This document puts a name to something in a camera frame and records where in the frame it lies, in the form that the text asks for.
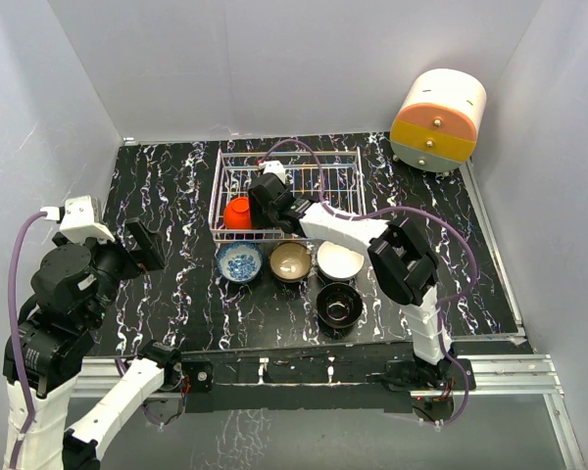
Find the orange bowl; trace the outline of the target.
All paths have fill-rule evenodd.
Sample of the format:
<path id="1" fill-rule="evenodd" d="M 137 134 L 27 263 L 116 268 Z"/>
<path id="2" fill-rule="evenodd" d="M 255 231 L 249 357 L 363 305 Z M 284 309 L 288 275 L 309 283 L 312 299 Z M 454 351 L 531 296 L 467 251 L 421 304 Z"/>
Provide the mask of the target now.
<path id="1" fill-rule="evenodd" d="M 230 230 L 252 229 L 249 198 L 242 196 L 232 199 L 224 209 L 223 223 L 224 227 Z"/>

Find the blue floral white bowl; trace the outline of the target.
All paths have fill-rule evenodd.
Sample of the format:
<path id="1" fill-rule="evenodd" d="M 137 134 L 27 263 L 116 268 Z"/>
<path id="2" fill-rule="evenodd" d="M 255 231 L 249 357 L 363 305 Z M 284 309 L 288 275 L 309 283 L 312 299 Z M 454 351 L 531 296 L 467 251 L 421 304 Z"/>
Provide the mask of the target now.
<path id="1" fill-rule="evenodd" d="M 235 242 L 219 249 L 217 265 L 226 280 L 244 284 L 254 280 L 261 272 L 263 255 L 252 243 Z"/>

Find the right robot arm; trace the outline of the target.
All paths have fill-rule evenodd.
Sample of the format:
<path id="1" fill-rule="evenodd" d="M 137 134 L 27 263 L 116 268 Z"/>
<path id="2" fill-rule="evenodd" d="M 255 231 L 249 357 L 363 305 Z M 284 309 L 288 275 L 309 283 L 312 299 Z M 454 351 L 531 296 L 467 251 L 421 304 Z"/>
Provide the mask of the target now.
<path id="1" fill-rule="evenodd" d="M 455 356 L 438 305 L 439 261 L 411 221 L 369 218 L 313 196 L 296 197 L 273 173 L 255 178 L 248 197 L 253 226 L 327 241 L 369 261 L 378 286 L 401 306 L 412 333 L 414 358 L 386 374 L 386 383 L 437 389 L 451 379 Z"/>

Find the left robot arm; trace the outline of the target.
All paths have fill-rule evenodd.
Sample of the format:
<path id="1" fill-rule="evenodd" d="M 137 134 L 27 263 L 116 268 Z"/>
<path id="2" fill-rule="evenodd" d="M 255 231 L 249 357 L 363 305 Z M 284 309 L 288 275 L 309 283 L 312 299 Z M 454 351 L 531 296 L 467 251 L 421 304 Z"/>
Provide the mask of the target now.
<path id="1" fill-rule="evenodd" d="M 158 390 L 182 379 L 179 350 L 155 340 L 132 360 L 120 381 L 72 426 L 66 418 L 92 333 L 104 320 L 121 283 L 165 266 L 163 237 L 135 217 L 125 229 L 136 247 L 96 236 L 103 225 L 84 226 L 82 242 L 66 229 L 41 261 L 30 284 L 32 296 L 16 302 L 17 273 L 25 234 L 40 211 L 21 227 L 8 274 L 11 336 L 4 354 L 9 418 L 3 466 L 6 469 L 97 469 L 119 430 Z"/>

